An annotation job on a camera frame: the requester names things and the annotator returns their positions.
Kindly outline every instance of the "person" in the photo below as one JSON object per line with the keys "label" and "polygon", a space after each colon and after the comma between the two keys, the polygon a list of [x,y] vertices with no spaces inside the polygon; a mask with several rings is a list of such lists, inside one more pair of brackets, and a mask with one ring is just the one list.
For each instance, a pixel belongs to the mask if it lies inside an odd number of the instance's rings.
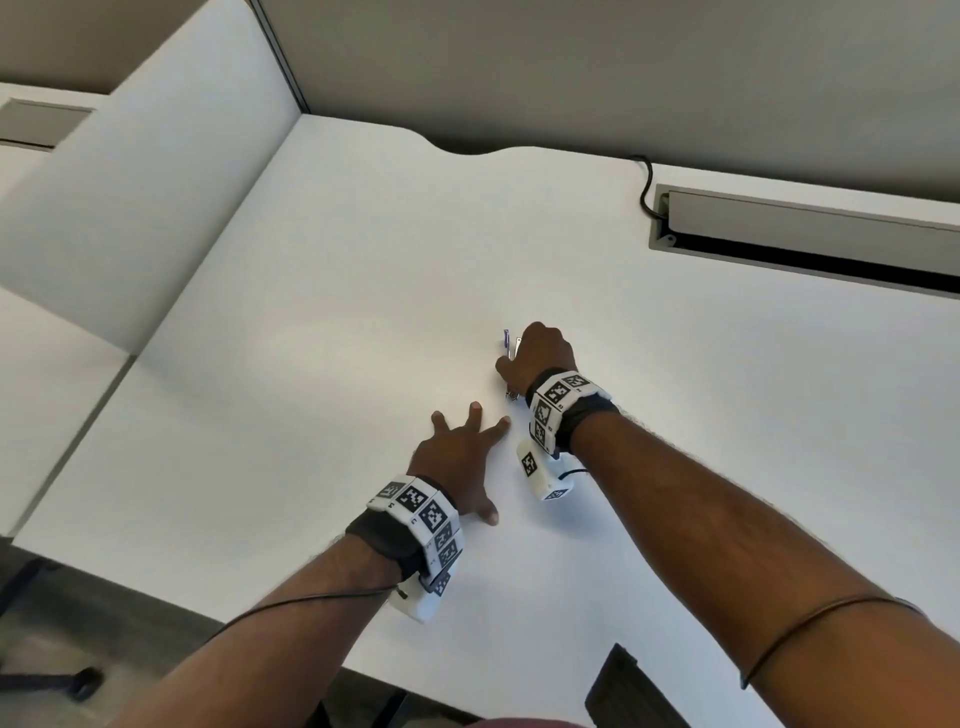
{"label": "person", "polygon": [[[549,369],[577,370],[556,328],[534,323],[522,341],[515,359],[496,362],[509,391],[527,392]],[[494,525],[484,471],[510,423],[482,429],[481,417],[478,402],[459,427],[435,412],[434,435],[417,447],[407,472],[442,484],[460,513]],[[656,574],[741,672],[784,630],[801,626],[752,675],[784,725],[960,726],[960,644],[770,505],[610,407],[576,424],[569,449]],[[397,561],[347,534],[260,604],[315,593],[374,595],[286,604],[242,619],[112,725],[299,728],[385,601],[383,588],[400,576]]]}

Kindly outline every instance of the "black cable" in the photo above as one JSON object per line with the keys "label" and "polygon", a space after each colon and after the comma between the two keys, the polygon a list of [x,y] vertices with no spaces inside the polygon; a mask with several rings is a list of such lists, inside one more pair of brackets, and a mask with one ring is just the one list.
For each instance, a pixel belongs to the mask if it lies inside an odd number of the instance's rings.
{"label": "black cable", "polygon": [[660,220],[662,223],[666,222],[666,215],[661,215],[659,212],[655,212],[647,205],[647,192],[650,191],[650,186],[654,183],[654,165],[650,163],[650,159],[644,157],[643,155],[637,155],[635,157],[630,157],[633,161],[642,161],[647,165],[647,183],[643,185],[643,191],[640,193],[640,209],[642,209],[647,217],[650,217],[654,220]]}
{"label": "black cable", "polygon": [[817,607],[817,609],[810,612],[810,614],[805,617],[798,619],[789,629],[787,629],[783,634],[773,640],[773,643],[764,650],[763,654],[760,655],[760,658],[756,661],[754,666],[743,673],[743,676],[740,678],[740,689],[747,690],[747,686],[750,685],[750,681],[754,679],[756,674],[760,672],[760,668],[763,667],[767,660],[769,660],[774,652],[776,652],[787,640],[797,634],[804,627],[808,626],[811,622],[816,621],[817,619],[828,615],[830,612],[835,612],[838,609],[843,607],[849,607],[853,604],[864,604],[868,602],[885,602],[887,604],[897,604],[900,607],[906,607],[907,609],[912,609],[914,612],[919,614],[921,617],[926,618],[926,615],[921,611],[920,607],[916,604],[911,604],[906,599],[897,599],[895,596],[882,596],[882,595],[857,595],[857,596],[845,596],[842,599],[836,599],[834,601],[824,604],[822,607]]}
{"label": "black cable", "polygon": [[297,604],[302,601],[318,601],[320,599],[356,599],[363,596],[380,596],[392,592],[399,584],[394,584],[389,587],[381,587],[380,589],[367,589],[361,592],[332,592],[325,595],[306,595],[306,596],[295,596],[292,599],[281,599],[280,601],[275,601],[273,604],[264,604],[262,607],[253,607],[249,612],[244,612],[239,617],[234,617],[224,626],[214,632],[207,639],[207,642],[218,637],[223,632],[226,632],[230,627],[236,624],[238,621],[242,621],[247,617],[252,617],[253,615],[258,615],[260,612],[266,612],[269,609],[275,609],[275,607],[284,607],[287,604]]}
{"label": "black cable", "polygon": [[567,477],[568,475],[573,475],[574,473],[589,473],[589,470],[587,470],[586,468],[577,468],[575,471],[567,471],[566,473],[564,473],[563,475],[561,475],[561,476],[558,477],[557,479],[558,479],[558,480],[563,480],[563,479],[564,479],[565,477]]}

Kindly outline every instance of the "hand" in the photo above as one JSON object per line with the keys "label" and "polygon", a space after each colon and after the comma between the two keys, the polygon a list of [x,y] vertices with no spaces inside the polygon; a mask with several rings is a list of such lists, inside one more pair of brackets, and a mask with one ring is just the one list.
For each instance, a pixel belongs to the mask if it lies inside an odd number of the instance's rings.
{"label": "hand", "polygon": [[480,430],[483,407],[470,405],[467,423],[450,429],[443,412],[434,412],[433,437],[420,443],[410,460],[408,475],[426,475],[440,483],[457,501],[462,515],[476,513],[484,522],[497,525],[500,520],[493,501],[487,497],[484,475],[487,455],[510,429],[504,417],[493,427]]}
{"label": "hand", "polygon": [[507,389],[521,397],[526,395],[534,379],[551,367],[576,372],[577,362],[573,360],[573,348],[560,330],[547,328],[539,321],[523,331],[520,348],[513,360],[509,356],[496,360],[496,370],[507,382]]}

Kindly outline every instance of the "floor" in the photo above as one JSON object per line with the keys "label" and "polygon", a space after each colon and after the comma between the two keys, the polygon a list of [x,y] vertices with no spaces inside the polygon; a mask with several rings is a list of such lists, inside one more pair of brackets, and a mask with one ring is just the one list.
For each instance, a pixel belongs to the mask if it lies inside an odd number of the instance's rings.
{"label": "floor", "polygon": [[[30,558],[0,543],[0,584]],[[0,618],[3,672],[76,672],[107,680],[84,703],[59,693],[0,693],[5,728],[94,728],[149,688],[217,628],[212,619],[67,567],[45,571]],[[333,728],[368,728],[392,686],[341,670],[324,704]],[[471,716],[412,696],[410,719],[455,726]]]}

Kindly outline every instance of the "person's left arm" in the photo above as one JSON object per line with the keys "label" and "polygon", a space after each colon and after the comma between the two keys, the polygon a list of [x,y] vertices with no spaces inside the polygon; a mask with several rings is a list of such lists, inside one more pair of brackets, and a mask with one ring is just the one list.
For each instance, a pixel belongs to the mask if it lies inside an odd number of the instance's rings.
{"label": "person's left arm", "polygon": [[[443,485],[460,513],[477,513],[496,524],[484,474],[488,453],[510,423],[504,418],[481,431],[481,416],[480,405],[474,402],[467,423],[451,430],[444,416],[435,412],[434,436],[420,443],[407,473]],[[375,492],[376,484],[371,485]],[[399,580],[397,562],[348,534],[259,605],[304,595],[384,589]],[[110,726],[300,728],[388,592],[287,604],[242,619],[190,655]]]}

